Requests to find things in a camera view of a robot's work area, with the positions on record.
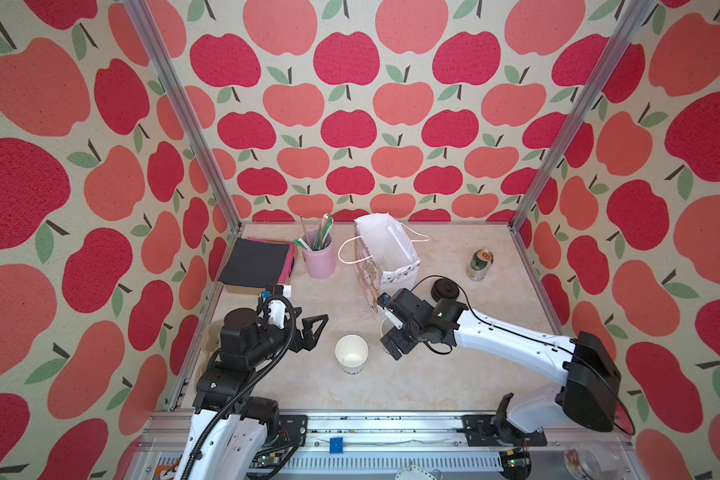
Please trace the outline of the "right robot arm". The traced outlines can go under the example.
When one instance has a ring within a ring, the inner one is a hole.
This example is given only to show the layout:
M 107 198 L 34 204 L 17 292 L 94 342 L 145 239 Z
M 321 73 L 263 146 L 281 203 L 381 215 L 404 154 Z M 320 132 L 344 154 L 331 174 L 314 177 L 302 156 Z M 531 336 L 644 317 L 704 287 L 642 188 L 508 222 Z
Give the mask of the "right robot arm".
M 621 374 L 597 336 L 544 334 L 482 314 L 468 301 L 442 298 L 430 305 L 408 289 L 381 294 L 377 305 L 393 324 L 381 342 L 396 360 L 417 345 L 443 344 L 497 355 L 548 379 L 527 394 L 502 398 L 489 426 L 498 441 L 519 443 L 567 422 L 596 432 L 616 427 Z

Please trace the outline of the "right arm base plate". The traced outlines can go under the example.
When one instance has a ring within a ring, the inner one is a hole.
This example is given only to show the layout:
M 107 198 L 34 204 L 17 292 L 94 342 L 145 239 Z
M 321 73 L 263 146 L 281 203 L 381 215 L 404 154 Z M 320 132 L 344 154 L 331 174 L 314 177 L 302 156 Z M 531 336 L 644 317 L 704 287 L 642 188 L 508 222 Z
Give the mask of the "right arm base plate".
M 548 445 L 542 431 L 525 433 L 506 420 L 493 415 L 464 415 L 461 432 L 469 447 L 544 447 Z

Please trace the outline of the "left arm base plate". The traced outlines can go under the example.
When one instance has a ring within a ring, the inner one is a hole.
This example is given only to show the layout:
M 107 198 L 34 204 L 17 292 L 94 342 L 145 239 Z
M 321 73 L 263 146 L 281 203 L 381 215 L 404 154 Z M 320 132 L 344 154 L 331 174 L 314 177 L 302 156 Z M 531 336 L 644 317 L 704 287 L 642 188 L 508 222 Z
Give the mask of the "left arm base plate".
M 266 423 L 267 434 L 263 448 L 284 447 L 296 442 L 299 447 L 306 441 L 308 431 L 307 415 L 280 415 Z

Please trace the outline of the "white paper coffee cup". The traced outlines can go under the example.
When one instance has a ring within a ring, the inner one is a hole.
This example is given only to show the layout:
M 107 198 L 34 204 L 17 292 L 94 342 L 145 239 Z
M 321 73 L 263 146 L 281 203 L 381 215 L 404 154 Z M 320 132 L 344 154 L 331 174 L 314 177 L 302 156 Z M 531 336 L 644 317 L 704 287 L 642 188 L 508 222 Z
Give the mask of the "white paper coffee cup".
M 335 358 L 343 371 L 349 375 L 359 374 L 368 359 L 368 345 L 358 335 L 345 335 L 336 344 Z

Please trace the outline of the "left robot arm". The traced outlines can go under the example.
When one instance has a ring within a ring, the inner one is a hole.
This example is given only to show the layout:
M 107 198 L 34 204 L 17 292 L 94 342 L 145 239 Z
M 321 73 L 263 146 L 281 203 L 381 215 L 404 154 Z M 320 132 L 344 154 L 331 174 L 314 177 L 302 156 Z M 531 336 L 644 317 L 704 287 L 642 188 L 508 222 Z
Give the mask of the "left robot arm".
M 177 479 L 271 479 L 304 444 L 307 420 L 282 422 L 278 402 L 254 387 L 288 352 L 310 351 L 329 321 L 282 297 L 226 314 L 220 347 L 199 378 Z

